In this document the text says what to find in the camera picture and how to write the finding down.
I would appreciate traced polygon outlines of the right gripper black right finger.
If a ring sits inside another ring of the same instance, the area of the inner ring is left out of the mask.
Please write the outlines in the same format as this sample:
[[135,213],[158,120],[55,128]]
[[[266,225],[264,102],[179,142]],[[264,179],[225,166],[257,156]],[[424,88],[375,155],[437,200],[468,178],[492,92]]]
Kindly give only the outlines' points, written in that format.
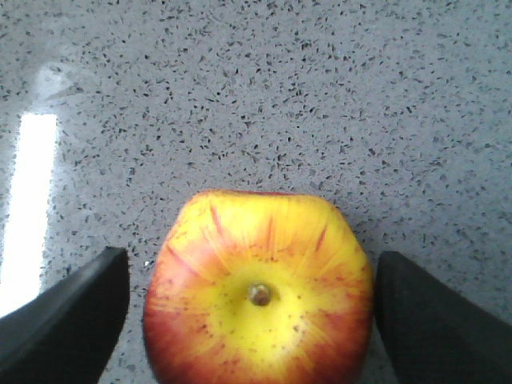
[[399,252],[379,257],[375,318],[400,383],[511,381],[511,326]]

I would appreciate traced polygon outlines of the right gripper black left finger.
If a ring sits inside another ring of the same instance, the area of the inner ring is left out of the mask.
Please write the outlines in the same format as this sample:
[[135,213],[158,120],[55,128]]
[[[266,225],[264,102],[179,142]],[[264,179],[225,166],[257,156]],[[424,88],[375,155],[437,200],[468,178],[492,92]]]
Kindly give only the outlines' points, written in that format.
[[3,383],[96,383],[129,306],[125,249],[94,260],[1,319]]

